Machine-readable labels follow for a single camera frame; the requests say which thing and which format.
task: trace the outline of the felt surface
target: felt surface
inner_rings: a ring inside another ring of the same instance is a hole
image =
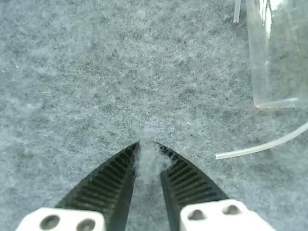
[[[280,137],[307,115],[253,106],[245,11],[235,25],[233,7],[0,1],[1,230],[54,206],[145,129],[276,230],[307,230],[307,133],[270,151],[214,157]],[[168,230],[159,184],[153,188],[153,201],[133,198],[135,230]]]

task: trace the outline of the screw hole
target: screw hole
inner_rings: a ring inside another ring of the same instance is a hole
[[[238,215],[241,213],[238,207],[235,205],[230,205],[227,208],[222,210],[224,215]]]
[[[77,226],[77,231],[92,231],[95,227],[95,221],[92,219],[85,219]]]
[[[42,230],[52,230],[59,224],[60,218],[57,215],[50,215],[45,217],[40,223]]]
[[[199,209],[194,210],[190,214],[188,214],[188,220],[205,220],[206,215]]]

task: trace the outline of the clear tube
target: clear tube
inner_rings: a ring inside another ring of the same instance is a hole
[[[298,129],[290,132],[289,134],[282,136],[282,137],[280,137],[276,140],[273,140],[271,142],[264,143],[264,144],[261,144],[261,145],[257,145],[257,146],[254,146],[254,147],[250,147],[250,148],[240,149],[240,150],[237,150],[237,151],[220,153],[220,154],[216,154],[215,156],[216,156],[217,160],[220,160],[220,159],[225,159],[225,158],[230,158],[230,157],[235,157],[235,156],[248,155],[248,154],[251,154],[251,153],[261,152],[263,150],[267,150],[267,149],[276,147],[278,145],[281,145],[283,143],[286,143],[286,142],[294,139],[295,137],[299,136],[300,134],[304,133],[306,130],[308,130],[308,122],[306,122],[305,124],[300,126]]]
[[[233,23],[238,23],[240,20],[241,0],[235,0]]]

